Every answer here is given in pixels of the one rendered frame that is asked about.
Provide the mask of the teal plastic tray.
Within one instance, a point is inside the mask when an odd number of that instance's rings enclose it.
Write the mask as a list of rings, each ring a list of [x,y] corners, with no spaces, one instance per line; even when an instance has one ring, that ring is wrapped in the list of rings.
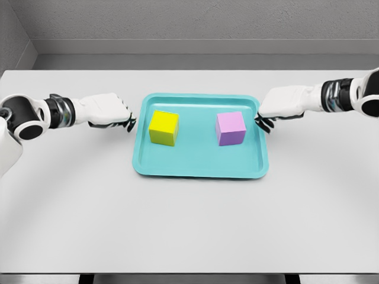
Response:
[[[259,179],[269,169],[265,133],[254,121],[259,101],[248,95],[152,93],[142,102],[134,144],[135,171],[148,176]],[[154,144],[148,127],[155,110],[179,115],[173,147]],[[219,146],[216,115],[240,111],[242,144]]]

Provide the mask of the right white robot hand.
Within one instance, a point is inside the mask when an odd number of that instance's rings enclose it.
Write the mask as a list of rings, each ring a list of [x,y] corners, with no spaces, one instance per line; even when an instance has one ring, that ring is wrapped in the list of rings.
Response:
[[[274,121],[293,120],[304,117],[302,98],[306,87],[295,85],[271,89],[264,97],[254,121],[256,125],[270,133],[274,129]]]

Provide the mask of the yellow cube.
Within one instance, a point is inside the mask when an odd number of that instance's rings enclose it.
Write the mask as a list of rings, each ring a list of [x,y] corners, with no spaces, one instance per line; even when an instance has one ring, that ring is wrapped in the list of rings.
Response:
[[[179,115],[155,110],[149,124],[150,141],[155,144],[174,146],[179,131]]]

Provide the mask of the pink purple cube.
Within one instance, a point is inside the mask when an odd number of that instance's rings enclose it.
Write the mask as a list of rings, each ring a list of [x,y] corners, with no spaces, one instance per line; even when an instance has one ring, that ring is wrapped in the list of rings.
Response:
[[[242,144],[246,126],[240,111],[218,113],[216,116],[216,136],[219,146]]]

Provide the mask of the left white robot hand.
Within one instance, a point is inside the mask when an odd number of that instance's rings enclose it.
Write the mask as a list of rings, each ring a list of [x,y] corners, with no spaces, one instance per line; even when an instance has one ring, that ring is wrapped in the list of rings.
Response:
[[[92,128],[113,128],[122,126],[128,133],[136,125],[137,118],[115,93],[87,96],[80,100],[84,107],[84,120]]]

